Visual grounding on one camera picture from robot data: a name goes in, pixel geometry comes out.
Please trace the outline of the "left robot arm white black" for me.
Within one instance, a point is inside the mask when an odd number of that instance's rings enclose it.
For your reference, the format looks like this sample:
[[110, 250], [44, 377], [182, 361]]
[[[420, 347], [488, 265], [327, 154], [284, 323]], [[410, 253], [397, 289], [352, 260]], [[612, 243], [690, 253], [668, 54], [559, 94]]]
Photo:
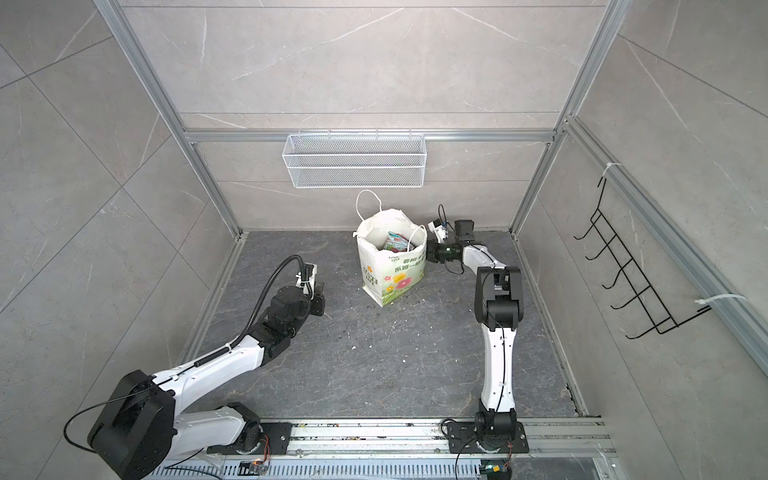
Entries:
[[283, 287], [240, 342], [155, 374], [126, 374], [88, 433], [88, 445], [121, 479], [142, 479], [168, 458], [206, 449], [256, 451], [264, 443], [261, 421], [242, 403], [203, 412], [188, 409], [219, 386], [274, 360], [308, 317], [321, 316], [324, 309], [322, 289]]

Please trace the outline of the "white floral paper bag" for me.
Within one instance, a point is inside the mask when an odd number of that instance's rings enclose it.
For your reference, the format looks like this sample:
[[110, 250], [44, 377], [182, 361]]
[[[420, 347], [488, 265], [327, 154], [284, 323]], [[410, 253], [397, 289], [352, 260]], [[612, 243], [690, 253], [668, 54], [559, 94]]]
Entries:
[[[364, 193], [372, 194], [378, 203], [378, 211], [368, 217], [364, 217], [359, 208]], [[353, 238], [357, 244], [363, 290], [383, 307], [404, 295], [424, 277], [427, 230], [399, 209], [384, 209], [380, 197], [370, 189], [357, 194], [355, 210], [360, 223]], [[389, 232], [406, 236], [413, 248], [402, 253], [383, 250]]]

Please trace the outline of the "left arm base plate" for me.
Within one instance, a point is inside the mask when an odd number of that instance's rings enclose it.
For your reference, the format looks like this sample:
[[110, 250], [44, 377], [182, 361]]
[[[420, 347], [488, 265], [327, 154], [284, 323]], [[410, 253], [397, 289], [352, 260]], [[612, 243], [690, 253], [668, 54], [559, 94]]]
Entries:
[[284, 455], [290, 442], [293, 425], [286, 422], [247, 423], [243, 432], [230, 445], [216, 445], [207, 454], [223, 455]]

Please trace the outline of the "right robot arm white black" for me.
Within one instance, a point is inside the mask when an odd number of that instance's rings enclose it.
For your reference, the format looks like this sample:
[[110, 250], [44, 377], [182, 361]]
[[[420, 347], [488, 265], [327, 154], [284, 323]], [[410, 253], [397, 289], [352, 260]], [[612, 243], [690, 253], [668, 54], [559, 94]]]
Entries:
[[476, 241], [471, 220], [449, 226], [438, 219], [428, 228], [432, 237], [427, 242], [427, 260], [458, 261], [476, 276], [473, 312], [484, 340], [484, 380], [469, 438], [481, 451], [498, 451], [512, 443], [518, 432], [513, 351], [524, 317], [522, 273]]

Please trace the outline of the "teal mint candy packet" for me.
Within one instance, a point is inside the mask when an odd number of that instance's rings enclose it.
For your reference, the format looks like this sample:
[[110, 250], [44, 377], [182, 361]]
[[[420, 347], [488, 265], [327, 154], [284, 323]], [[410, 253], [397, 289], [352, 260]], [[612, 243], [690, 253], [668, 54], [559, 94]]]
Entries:
[[409, 238], [395, 232], [389, 232], [387, 234], [385, 242], [382, 246], [383, 250], [394, 253], [409, 252], [412, 248], [413, 244]]

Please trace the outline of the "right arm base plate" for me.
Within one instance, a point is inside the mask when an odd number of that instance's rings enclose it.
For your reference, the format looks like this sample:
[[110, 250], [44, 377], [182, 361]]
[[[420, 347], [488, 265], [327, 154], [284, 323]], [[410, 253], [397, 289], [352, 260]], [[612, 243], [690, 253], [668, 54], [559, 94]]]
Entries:
[[517, 455], [530, 452], [524, 425], [520, 422], [516, 425], [513, 437], [491, 436], [485, 442], [477, 439], [473, 422], [445, 419], [440, 424], [440, 430], [452, 454]]

